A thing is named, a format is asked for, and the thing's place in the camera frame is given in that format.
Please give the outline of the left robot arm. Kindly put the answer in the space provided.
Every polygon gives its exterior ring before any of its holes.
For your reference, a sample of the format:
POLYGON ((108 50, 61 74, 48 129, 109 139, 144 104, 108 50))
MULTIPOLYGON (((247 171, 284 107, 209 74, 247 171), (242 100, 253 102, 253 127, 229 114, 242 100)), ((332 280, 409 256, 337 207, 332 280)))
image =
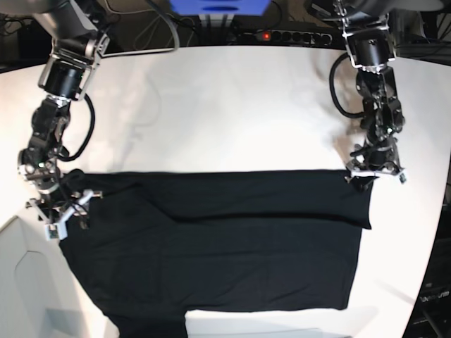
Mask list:
POLYGON ((345 179, 359 191, 368 190, 383 175, 404 182, 395 135, 402 131, 405 119, 394 70, 389 66, 395 51, 388 10, 373 10, 369 1, 334 1, 333 8, 332 19, 341 30, 346 52, 330 70, 330 93, 339 112, 349 119, 358 119, 360 128, 365 131, 363 144, 355 145, 350 153, 345 179), (335 92, 335 73, 345 59, 357 70, 356 89, 362 97, 361 113, 346 111, 335 92))

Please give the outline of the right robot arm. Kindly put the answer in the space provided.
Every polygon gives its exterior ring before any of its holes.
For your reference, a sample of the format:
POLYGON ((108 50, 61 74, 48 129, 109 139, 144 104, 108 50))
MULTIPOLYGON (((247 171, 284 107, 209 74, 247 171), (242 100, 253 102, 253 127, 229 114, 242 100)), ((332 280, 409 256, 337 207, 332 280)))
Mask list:
POLYGON ((78 159, 92 137, 96 116, 87 86, 110 39, 106 12, 96 1, 40 1, 37 10, 33 16, 52 36, 52 48, 38 82, 46 97, 32 114, 32 134, 18 154, 18 173, 39 194, 27 207, 37 210, 39 220, 55 238, 72 217, 79 219, 82 229, 89 227, 90 197, 72 189, 84 173, 64 174, 58 165, 78 159), (71 104, 80 100, 87 103, 90 122, 83 142, 72 154, 63 145, 63 133, 70 123, 71 104))

